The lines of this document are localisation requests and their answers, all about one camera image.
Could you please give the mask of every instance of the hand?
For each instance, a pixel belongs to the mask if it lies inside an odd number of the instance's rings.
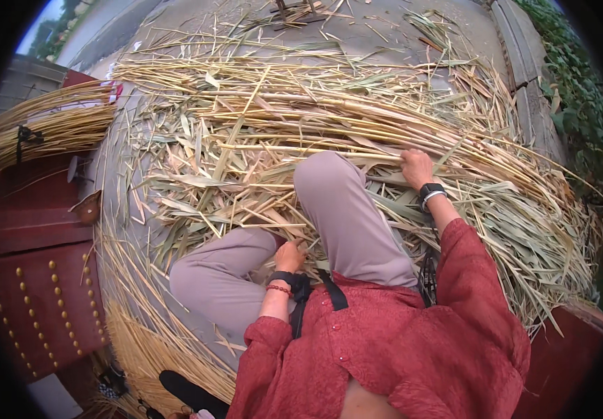
[[[294,239],[282,245],[276,252],[276,270],[295,273],[302,268],[306,260],[306,250],[299,249],[304,239]]]
[[[429,155],[420,150],[410,149],[401,152],[400,157],[404,159],[401,164],[404,179],[406,179],[413,189],[420,192],[424,184],[433,183],[431,174],[432,163]]]

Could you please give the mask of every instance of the sky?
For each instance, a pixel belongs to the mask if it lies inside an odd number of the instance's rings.
[[[20,45],[17,47],[16,52],[18,54],[27,54],[29,51],[29,47],[31,47],[32,41],[34,41],[34,37],[36,37],[36,32],[39,29],[39,25],[44,20],[53,20],[57,19],[62,15],[62,6],[64,5],[64,0],[50,0],[46,7],[43,9],[41,14],[36,18],[34,23],[31,24],[31,27],[27,31],[25,38],[22,38]]]

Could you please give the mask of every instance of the green vine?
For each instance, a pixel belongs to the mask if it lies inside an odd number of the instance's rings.
[[[567,136],[567,165],[581,176],[603,181],[603,84],[599,74],[565,15],[549,0],[515,3],[530,16],[547,52],[543,73],[549,80],[541,83],[541,90],[553,106],[560,104],[551,117],[557,132]]]

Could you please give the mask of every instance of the red blouse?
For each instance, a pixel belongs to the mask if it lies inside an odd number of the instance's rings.
[[[527,333],[508,310],[494,261],[473,227],[441,238],[437,303],[334,273],[348,307],[313,291],[301,337],[260,317],[245,332],[228,419],[338,418],[349,376],[410,418],[509,418],[529,368]]]

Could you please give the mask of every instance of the road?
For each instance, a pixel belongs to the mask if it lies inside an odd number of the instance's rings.
[[[148,13],[163,1],[101,0],[72,34],[56,63],[86,71],[127,45]]]

